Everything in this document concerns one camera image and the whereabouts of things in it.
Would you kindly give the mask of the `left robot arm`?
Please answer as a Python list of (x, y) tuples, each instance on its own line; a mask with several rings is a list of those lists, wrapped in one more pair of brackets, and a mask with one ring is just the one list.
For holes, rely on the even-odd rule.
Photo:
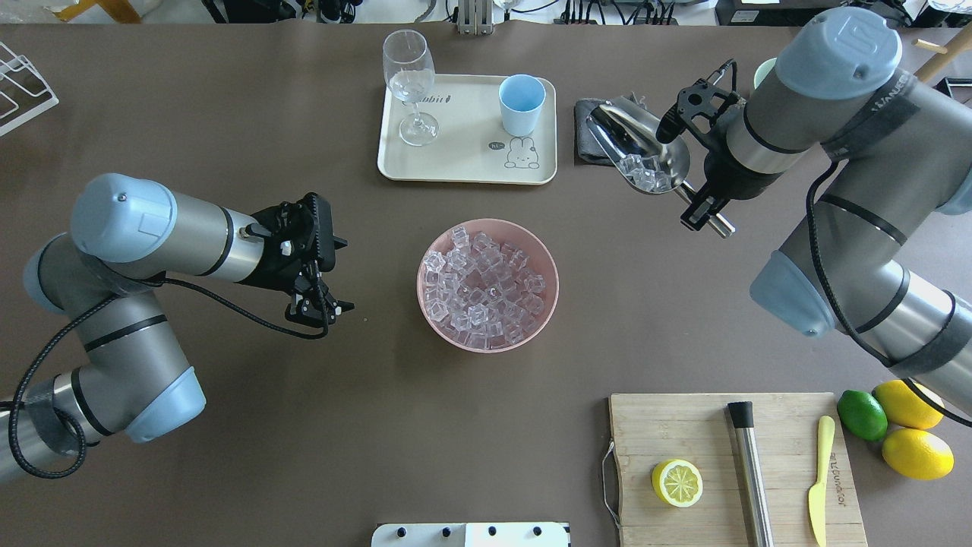
[(155, 290), (180, 274), (219, 278), (289, 296), (286, 318), (323, 338), (351, 302), (323, 275), (347, 246), (329, 202), (308, 193), (251, 215), (106, 173), (87, 184), (68, 232), (24, 268), (24, 286), (68, 323), (39, 351), (2, 402), (2, 481), (64, 478), (87, 452), (124, 432), (145, 443), (194, 419), (206, 405)]

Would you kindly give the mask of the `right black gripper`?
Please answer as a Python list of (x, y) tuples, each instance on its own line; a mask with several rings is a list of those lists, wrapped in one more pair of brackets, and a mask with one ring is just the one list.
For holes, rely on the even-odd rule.
[(732, 200), (751, 200), (773, 184), (780, 173), (760, 173), (744, 166), (729, 149), (728, 131), (733, 122), (743, 121), (746, 100), (738, 91), (738, 65), (729, 59), (705, 79), (698, 79), (678, 94), (661, 118), (656, 138), (663, 144), (689, 131), (708, 150), (705, 156), (705, 184), (697, 190), (680, 190), (687, 209), (680, 222), (692, 231), (708, 226), (716, 232), (731, 232), (731, 223), (721, 214)]

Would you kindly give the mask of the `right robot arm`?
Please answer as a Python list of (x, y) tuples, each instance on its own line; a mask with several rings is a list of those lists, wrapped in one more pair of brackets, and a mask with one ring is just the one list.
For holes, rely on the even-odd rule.
[(708, 151), (705, 184), (681, 216), (693, 231), (822, 147), (830, 167), (751, 298), (808, 337), (844, 332), (896, 377), (969, 413), (970, 304), (895, 255), (930, 214), (970, 211), (970, 110), (902, 69), (902, 51), (881, 15), (822, 11), (750, 98), (698, 80), (656, 135), (690, 131)]

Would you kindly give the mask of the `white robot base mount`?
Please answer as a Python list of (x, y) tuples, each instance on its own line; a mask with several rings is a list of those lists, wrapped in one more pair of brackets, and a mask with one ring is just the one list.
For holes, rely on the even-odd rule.
[(385, 523), (376, 527), (371, 546), (570, 546), (568, 523), (471, 522)]

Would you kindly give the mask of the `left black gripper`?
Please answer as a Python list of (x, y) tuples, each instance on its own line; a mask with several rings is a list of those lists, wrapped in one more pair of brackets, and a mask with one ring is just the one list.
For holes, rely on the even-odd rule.
[(333, 233), (330, 202), (309, 191), (296, 202), (281, 202), (253, 214), (245, 238), (263, 243), (263, 254), (245, 284), (291, 296), (286, 318), (306, 327), (326, 329), (354, 302), (323, 295), (319, 274), (336, 266), (336, 250), (348, 245)]

